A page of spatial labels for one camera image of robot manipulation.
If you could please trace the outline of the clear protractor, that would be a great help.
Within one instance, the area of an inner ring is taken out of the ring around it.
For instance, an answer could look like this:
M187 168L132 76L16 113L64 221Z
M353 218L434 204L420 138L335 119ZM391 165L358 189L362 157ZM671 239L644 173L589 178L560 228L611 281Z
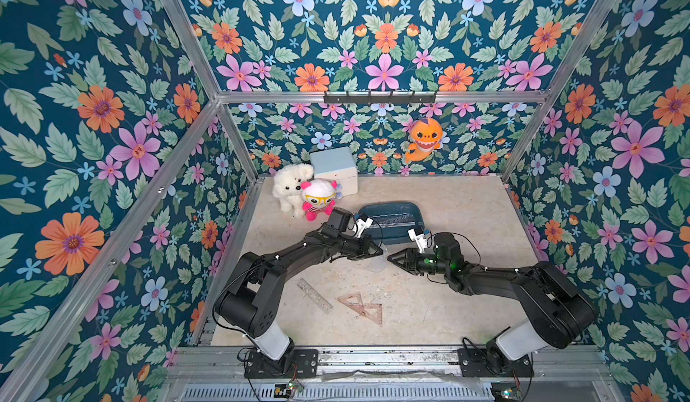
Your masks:
M382 253L373 257L368 265L368 270L372 273L380 273L386 269L388 251L386 246L382 246Z

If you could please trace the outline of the teal plastic storage box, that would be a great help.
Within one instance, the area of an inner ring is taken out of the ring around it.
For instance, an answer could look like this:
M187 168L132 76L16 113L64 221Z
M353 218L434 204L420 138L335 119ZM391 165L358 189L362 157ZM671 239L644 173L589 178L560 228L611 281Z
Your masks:
M410 229L414 229L417 234L426 229L422 212L413 202L368 204L359 209L358 215L373 220L364 233L377 244L383 243L386 246L410 243Z

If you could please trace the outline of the pink triangle set square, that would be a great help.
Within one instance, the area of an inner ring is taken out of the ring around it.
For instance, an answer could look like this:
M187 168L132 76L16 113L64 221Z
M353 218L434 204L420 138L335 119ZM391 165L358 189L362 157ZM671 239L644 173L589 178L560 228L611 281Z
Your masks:
M366 307L360 292L341 295L337 298L337 301L361 317L366 317Z

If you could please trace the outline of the clear short ruler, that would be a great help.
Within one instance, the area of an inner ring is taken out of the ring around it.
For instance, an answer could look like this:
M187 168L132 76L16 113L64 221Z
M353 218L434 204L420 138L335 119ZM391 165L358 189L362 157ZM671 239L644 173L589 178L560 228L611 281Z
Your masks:
M304 278L298 280L298 288L326 315L332 312L334 306L325 299L308 281Z

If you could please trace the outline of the pink small triangle square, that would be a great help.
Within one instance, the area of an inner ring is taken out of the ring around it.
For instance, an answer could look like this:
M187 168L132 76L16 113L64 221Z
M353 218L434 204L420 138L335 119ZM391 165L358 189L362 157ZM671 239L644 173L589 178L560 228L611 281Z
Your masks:
M383 306L379 303L363 303L360 305L360 315L371 320L377 326L383 326Z

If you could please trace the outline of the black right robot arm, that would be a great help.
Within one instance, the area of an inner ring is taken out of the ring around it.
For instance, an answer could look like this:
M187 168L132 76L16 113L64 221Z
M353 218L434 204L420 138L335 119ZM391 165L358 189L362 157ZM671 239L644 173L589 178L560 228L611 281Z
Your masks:
M441 274L447 286L466 296L495 296L517 301L526 319L494 337L487 356L517 362L546 347L564 349L598 319L593 304L549 262L519 268L470 263L461 254L421 253L407 248L387 261L413 275Z

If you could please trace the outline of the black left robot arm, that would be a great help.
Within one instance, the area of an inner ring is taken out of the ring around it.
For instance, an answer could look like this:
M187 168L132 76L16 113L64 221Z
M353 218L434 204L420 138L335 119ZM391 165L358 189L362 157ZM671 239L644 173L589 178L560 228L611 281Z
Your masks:
M370 259L384 250L370 236L311 231L296 244L278 252L243 254L215 300L213 316L243 333L265 358L280 362L294 342L276 322L286 283L314 265L344 257Z

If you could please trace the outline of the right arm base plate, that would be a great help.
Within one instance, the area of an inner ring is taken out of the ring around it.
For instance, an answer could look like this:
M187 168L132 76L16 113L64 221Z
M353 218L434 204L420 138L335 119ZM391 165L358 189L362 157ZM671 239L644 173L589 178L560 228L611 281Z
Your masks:
M458 363L465 378L533 378L533 364L528 355L517 361L504 358L500 351L461 347Z

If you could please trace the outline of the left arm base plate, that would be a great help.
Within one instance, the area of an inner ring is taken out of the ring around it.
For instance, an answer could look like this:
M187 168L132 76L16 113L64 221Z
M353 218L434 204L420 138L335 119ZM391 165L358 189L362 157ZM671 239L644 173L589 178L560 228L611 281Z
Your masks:
M316 349L289 349L278 361L273 361L257 350L247 350L238 359L249 379L308 379L317 375L319 351Z

